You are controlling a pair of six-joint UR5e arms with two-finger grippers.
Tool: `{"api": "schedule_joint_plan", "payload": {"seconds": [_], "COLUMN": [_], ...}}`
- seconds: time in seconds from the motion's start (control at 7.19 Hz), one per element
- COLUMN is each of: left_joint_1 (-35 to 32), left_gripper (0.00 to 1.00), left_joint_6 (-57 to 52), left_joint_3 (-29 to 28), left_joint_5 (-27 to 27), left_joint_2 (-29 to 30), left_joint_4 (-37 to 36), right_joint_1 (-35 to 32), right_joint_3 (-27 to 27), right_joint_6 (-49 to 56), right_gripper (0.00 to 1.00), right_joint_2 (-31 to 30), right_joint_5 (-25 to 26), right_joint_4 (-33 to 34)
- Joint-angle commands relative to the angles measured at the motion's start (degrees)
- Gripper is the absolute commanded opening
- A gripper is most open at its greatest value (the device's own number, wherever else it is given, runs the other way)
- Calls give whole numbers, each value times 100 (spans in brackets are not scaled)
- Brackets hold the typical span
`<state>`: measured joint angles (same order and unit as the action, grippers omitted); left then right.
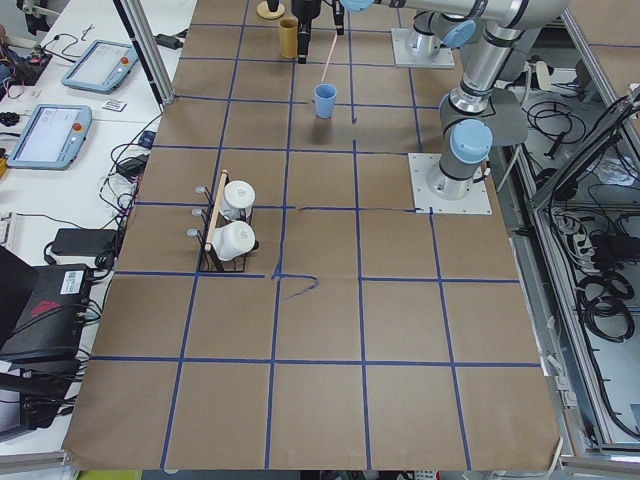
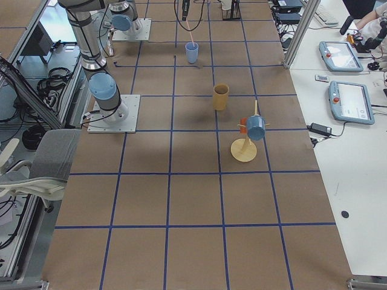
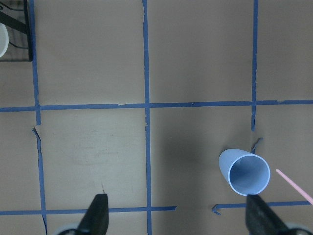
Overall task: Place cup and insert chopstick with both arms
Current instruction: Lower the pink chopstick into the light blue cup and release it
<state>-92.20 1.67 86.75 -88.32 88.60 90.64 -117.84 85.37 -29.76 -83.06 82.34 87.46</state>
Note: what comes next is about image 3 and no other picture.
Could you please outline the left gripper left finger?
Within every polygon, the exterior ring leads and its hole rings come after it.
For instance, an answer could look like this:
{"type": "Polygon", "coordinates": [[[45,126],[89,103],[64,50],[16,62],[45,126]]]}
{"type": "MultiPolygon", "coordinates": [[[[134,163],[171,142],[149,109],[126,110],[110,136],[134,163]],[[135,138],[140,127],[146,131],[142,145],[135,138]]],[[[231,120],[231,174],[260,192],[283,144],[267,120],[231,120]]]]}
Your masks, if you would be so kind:
{"type": "Polygon", "coordinates": [[[107,194],[95,195],[92,203],[79,223],[58,228],[54,235],[105,235],[109,226],[109,204],[107,194]]]}

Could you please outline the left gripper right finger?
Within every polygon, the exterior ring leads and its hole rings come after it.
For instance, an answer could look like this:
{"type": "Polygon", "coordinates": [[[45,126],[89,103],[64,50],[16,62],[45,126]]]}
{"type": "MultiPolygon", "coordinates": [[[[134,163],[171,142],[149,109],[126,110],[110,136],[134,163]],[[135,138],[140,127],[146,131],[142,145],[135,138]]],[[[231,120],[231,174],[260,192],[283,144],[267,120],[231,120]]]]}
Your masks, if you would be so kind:
{"type": "Polygon", "coordinates": [[[307,229],[289,228],[259,195],[246,197],[246,227],[250,235],[312,235],[307,229]]]}

